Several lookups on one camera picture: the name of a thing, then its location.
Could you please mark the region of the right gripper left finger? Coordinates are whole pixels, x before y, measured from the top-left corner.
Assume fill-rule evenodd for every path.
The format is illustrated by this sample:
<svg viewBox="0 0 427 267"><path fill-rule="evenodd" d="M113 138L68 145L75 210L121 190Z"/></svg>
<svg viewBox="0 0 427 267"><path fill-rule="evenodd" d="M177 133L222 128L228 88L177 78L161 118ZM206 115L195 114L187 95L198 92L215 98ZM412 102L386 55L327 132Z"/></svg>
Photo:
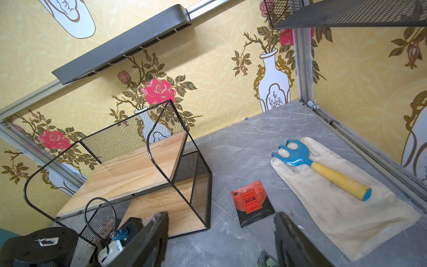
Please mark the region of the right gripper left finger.
<svg viewBox="0 0 427 267"><path fill-rule="evenodd" d="M108 267L162 266L169 239L168 231L168 213L155 214L148 224L106 265Z"/></svg>

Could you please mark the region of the green tea bag top shelf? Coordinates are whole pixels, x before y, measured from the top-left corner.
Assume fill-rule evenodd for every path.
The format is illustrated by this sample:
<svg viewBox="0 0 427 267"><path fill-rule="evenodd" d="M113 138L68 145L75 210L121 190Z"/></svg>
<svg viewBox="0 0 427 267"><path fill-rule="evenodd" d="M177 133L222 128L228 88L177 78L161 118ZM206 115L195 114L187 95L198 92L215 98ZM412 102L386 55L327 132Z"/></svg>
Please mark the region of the green tea bag top shelf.
<svg viewBox="0 0 427 267"><path fill-rule="evenodd" d="M256 267L278 267L278 262L266 251L262 251L257 259Z"/></svg>

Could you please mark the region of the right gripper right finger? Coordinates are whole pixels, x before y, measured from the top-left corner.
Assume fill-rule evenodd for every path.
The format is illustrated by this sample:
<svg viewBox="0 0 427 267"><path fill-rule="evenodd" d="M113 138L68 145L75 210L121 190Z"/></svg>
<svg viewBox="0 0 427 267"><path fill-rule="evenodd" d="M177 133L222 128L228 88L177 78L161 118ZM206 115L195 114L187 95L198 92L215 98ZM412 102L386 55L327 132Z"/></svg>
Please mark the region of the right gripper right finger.
<svg viewBox="0 0 427 267"><path fill-rule="evenodd" d="M275 246L280 267L331 267L332 263L284 212L274 217Z"/></svg>

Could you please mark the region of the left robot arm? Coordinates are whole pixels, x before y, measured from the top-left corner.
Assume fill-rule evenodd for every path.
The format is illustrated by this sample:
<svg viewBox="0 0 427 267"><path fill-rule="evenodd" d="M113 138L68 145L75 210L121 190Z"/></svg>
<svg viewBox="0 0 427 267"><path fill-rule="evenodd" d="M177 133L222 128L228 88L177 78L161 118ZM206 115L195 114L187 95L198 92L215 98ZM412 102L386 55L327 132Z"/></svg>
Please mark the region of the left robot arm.
<svg viewBox="0 0 427 267"><path fill-rule="evenodd" d="M45 228L6 240L1 246L2 267L69 267L79 235L70 228Z"/></svg>

